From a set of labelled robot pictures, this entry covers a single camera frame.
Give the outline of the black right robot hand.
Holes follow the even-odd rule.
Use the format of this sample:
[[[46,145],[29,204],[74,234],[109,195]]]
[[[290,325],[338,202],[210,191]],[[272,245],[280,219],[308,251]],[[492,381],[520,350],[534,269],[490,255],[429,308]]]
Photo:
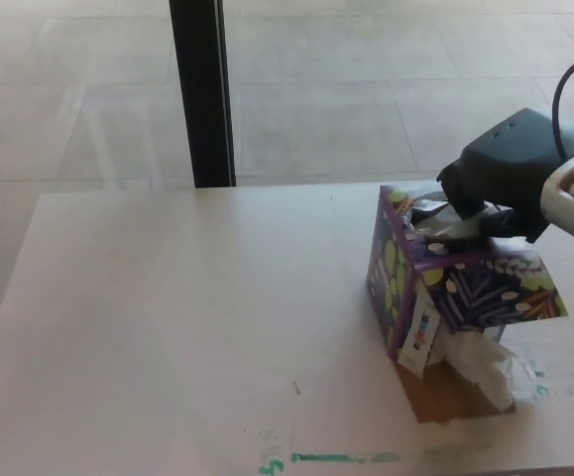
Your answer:
[[[550,110],[523,108],[468,144],[436,180],[462,220],[489,204],[501,208],[480,220],[482,236],[533,243],[548,227],[540,204],[543,186],[564,163]]]

